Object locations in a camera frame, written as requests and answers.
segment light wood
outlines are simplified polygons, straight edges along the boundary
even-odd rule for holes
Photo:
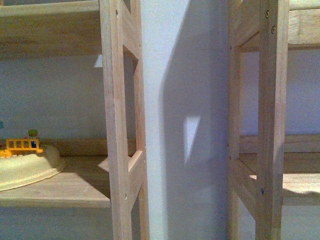
[[[102,65],[106,133],[112,195],[113,238],[132,240],[128,156],[122,1],[100,0]]]
[[[0,207],[110,208],[105,156],[65,156],[63,172],[40,182],[0,192]]]
[[[40,139],[40,143],[58,149],[62,156],[107,156],[107,139]],[[128,139],[128,155],[137,151],[136,140]]]
[[[320,0],[290,0],[290,10],[320,9]]]
[[[240,159],[250,170],[239,174],[240,181],[256,179],[257,154],[243,153]],[[245,186],[249,192],[252,186]],[[320,152],[285,153],[282,187],[284,206],[320,206]]]
[[[281,239],[288,28],[289,0],[260,1],[256,240]]]
[[[0,59],[101,53],[98,0],[0,8]]]
[[[141,239],[149,240],[141,6],[139,0],[127,0],[126,4],[122,0],[89,0],[3,6],[0,8],[0,59],[102,53],[108,141],[43,139],[42,143],[57,147],[64,155],[108,154],[110,162],[103,161],[101,164],[110,169],[107,177],[110,184],[99,182],[98,190],[108,189],[112,196],[113,238],[132,239],[131,209],[139,197]],[[124,53],[132,57],[134,66],[136,143],[127,140]],[[105,176],[96,169],[95,158],[88,165],[90,170]],[[61,173],[58,175],[62,178],[60,180],[56,177],[51,179],[56,179],[52,183],[45,180],[21,188],[19,194],[27,197],[20,199],[16,194],[17,201],[11,203],[13,206],[26,207],[110,207],[109,197],[95,191],[95,181],[100,179],[90,170],[87,171],[88,176],[81,171],[78,177]],[[69,183],[64,181],[74,182],[70,184],[70,188],[74,189],[70,190]],[[53,197],[56,194],[52,190],[54,186],[57,186],[56,192],[60,193],[57,194],[58,198]],[[67,186],[66,190],[61,190],[62,186]],[[36,190],[32,190],[34,192],[29,201],[28,190],[33,188]],[[84,194],[81,197],[82,191],[88,191],[88,196]]]
[[[238,159],[232,160],[230,166],[234,189],[249,213],[256,219],[257,174]]]
[[[290,45],[296,47],[320,46],[320,9],[290,11]]]
[[[239,158],[239,135],[240,135],[240,95],[242,88],[242,78],[240,71],[241,56],[238,47],[235,46],[234,29],[235,11],[239,7],[240,0],[228,1],[228,34],[229,34],[229,91],[228,91],[228,193],[227,193],[227,237],[229,240],[238,240],[240,237],[240,202],[234,185],[234,175],[232,173],[232,161]]]
[[[136,21],[130,14],[126,4],[122,1],[122,31],[123,31],[123,49],[133,59],[141,59],[141,49],[139,40],[139,31]]]
[[[257,153],[258,136],[241,136],[240,153]],[[285,153],[320,152],[320,134],[286,135],[284,138]]]
[[[139,213],[141,240],[150,239],[149,226],[149,199],[148,199],[148,176],[147,176],[147,152],[146,152],[146,123],[145,123],[145,88],[144,70],[142,58],[142,23],[141,23],[141,1],[130,0],[131,15],[136,22],[140,58],[133,61],[134,79],[134,108],[135,108],[135,131],[137,150],[143,152],[143,182],[139,191]]]
[[[137,151],[129,161],[130,179],[130,208],[132,209],[145,180],[145,156],[142,151]]]
[[[246,0],[238,9],[240,23],[236,30],[236,37],[237,46],[241,46],[241,52],[256,52],[259,50],[259,15],[249,14],[250,11],[253,13],[259,12],[258,3],[259,1]],[[320,47],[320,4],[317,3],[314,6],[317,6],[318,9],[291,10],[289,12],[289,49]]]
[[[320,135],[285,138],[288,49],[320,47],[320,1],[229,0],[229,170],[237,195],[255,219],[256,240],[280,240],[282,204],[320,203]],[[241,76],[238,52],[259,51],[258,135],[239,140]],[[303,152],[286,153],[284,151]],[[235,198],[229,198],[232,206]],[[229,208],[229,239],[234,208]]]
[[[237,24],[234,26],[234,45],[245,44],[252,36],[259,32],[260,1],[244,0],[235,10]]]

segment wooden shelf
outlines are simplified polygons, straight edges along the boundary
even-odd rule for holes
[[[0,192],[0,207],[110,208],[106,156],[66,156],[52,178]]]
[[[236,45],[242,52],[257,52],[260,45],[260,1],[244,0],[236,10]],[[320,48],[320,1],[291,0],[289,49]]]
[[[240,160],[256,179],[257,154],[241,154]],[[320,206],[320,152],[285,153],[282,187],[283,205]]]
[[[0,59],[101,54],[99,1],[0,6]]]

